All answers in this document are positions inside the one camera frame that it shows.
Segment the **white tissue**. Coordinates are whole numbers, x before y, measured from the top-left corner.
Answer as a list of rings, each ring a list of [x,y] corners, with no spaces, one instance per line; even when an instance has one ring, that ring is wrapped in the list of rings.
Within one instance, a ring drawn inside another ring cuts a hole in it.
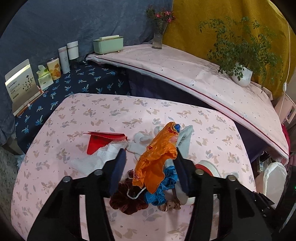
[[[91,154],[82,159],[70,161],[70,166],[81,173],[91,173],[96,169],[101,169],[107,161],[116,158],[120,149],[125,149],[128,142],[112,141],[104,147],[99,148],[94,154]]]

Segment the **orange plastic wrapper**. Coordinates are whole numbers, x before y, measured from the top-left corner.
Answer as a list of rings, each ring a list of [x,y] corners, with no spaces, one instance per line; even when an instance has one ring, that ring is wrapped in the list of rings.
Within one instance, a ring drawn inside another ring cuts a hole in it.
[[[134,186],[145,187],[154,194],[164,180],[164,165],[167,159],[177,157],[176,143],[179,137],[180,125],[175,122],[167,123],[154,137],[140,156],[133,171]]]

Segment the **white trash bag bin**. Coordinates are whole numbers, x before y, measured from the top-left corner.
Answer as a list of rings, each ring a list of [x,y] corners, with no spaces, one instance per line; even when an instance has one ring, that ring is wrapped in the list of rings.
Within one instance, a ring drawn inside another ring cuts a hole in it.
[[[263,174],[263,193],[275,205],[279,203],[284,190],[287,171],[280,162],[274,162],[267,166]]]

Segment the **dark red velvet scrunchie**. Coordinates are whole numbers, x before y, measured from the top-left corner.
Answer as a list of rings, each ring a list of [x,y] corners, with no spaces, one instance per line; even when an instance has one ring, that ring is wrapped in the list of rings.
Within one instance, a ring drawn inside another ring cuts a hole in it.
[[[146,190],[142,192],[138,186],[133,186],[132,181],[133,170],[129,170],[126,179],[118,184],[116,192],[109,201],[113,209],[119,209],[126,215],[132,215],[149,206],[144,199]]]

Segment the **pink floral tablecloth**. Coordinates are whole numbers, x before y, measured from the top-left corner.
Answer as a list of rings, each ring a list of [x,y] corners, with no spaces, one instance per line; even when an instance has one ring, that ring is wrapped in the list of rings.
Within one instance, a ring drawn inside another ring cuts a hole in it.
[[[90,132],[127,136],[125,171],[167,123],[192,126],[188,158],[215,167],[215,174],[235,175],[255,190],[250,161],[235,123],[224,114],[183,103],[141,97],[76,94],[60,101],[50,117],[31,115],[42,128],[21,164],[11,201],[11,222],[22,238],[64,176],[84,176]]]

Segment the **small beige bow scrunchie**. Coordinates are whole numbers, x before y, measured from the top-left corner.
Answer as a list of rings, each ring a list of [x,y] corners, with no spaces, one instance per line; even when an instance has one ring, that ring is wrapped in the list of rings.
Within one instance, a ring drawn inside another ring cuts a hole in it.
[[[168,212],[170,209],[180,210],[181,205],[177,200],[170,200],[158,206],[158,209],[162,212]]]

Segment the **light pink dotted tablecloth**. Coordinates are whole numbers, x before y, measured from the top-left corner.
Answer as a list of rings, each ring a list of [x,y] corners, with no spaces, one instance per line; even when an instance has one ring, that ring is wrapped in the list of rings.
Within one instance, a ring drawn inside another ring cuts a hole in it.
[[[173,85],[214,107],[246,127],[282,157],[288,158],[287,139],[268,95],[250,84],[241,87],[218,73],[218,65],[164,45],[126,46],[122,51],[86,57],[97,63],[124,67]]]

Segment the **navy floral cloth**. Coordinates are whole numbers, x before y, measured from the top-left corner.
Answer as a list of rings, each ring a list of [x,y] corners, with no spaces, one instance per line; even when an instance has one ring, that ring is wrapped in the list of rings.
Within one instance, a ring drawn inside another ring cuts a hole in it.
[[[58,105],[77,93],[130,95],[131,90],[124,70],[92,61],[80,63],[77,68],[55,80],[16,118],[16,141],[23,153],[27,152]]]

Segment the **green tissue pack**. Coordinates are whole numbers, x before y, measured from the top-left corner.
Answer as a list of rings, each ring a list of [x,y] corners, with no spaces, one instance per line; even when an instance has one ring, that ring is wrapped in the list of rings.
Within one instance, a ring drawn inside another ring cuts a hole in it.
[[[39,70],[36,72],[38,75],[38,82],[41,87],[41,90],[45,90],[54,82],[53,82],[51,73],[44,65],[39,65],[38,69]]]

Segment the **pink electric kettle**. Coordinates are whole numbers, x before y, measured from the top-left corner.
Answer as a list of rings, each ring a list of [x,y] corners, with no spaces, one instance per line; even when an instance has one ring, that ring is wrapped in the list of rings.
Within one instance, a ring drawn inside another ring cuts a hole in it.
[[[274,109],[281,123],[290,124],[295,117],[295,103],[286,93],[279,99]]]

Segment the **white gift box with flowers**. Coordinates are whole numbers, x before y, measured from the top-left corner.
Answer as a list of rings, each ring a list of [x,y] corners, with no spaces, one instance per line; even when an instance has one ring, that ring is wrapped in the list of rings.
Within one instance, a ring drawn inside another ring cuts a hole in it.
[[[29,59],[17,65],[4,77],[14,116],[18,116],[29,103],[43,93],[36,84]]]

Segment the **mint green box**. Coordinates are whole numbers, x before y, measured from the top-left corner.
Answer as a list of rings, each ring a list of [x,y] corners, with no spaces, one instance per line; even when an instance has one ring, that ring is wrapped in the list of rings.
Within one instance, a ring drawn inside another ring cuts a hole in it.
[[[100,55],[118,52],[123,49],[123,37],[119,35],[100,37],[93,40],[94,52]]]

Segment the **tall white bottle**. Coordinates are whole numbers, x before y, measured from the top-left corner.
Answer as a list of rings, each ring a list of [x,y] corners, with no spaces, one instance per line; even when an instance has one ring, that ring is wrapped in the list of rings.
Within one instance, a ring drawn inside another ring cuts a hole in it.
[[[67,47],[61,47],[58,49],[59,53],[59,60],[62,67],[63,74],[67,74],[70,72],[69,60],[68,60],[68,53]]]

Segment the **white cylindrical jar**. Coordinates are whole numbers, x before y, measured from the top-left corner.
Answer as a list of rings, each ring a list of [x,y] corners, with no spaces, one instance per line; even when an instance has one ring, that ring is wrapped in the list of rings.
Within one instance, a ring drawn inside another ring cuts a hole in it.
[[[74,60],[79,57],[78,41],[67,43],[67,52],[69,60]]]

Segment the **potted green plant white pot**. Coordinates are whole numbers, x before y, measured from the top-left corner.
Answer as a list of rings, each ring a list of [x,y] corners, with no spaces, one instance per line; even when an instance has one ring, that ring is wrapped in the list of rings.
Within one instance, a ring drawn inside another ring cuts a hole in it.
[[[283,60],[273,51],[273,43],[278,38],[276,32],[250,20],[247,16],[234,20],[210,19],[199,23],[199,30],[212,30],[216,42],[209,50],[207,58],[219,65],[218,72],[243,79],[243,71],[250,70],[259,78],[261,85],[274,83],[283,77]]]

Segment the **glass vase with red flowers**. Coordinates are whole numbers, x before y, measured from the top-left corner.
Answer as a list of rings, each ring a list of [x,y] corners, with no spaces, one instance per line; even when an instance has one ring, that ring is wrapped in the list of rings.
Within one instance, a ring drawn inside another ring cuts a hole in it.
[[[174,12],[166,9],[157,12],[153,6],[149,6],[146,15],[154,25],[152,48],[160,50],[163,46],[163,35],[167,25],[175,19]]]

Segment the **blue hanging blanket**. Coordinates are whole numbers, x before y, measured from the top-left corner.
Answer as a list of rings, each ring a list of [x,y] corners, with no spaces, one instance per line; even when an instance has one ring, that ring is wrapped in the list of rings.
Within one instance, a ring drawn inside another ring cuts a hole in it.
[[[24,60],[32,70],[58,56],[58,49],[78,42],[80,56],[93,50],[93,40],[121,35],[125,45],[152,38],[145,11],[171,8],[171,1],[1,1],[1,144],[15,132],[12,103],[4,76]]]

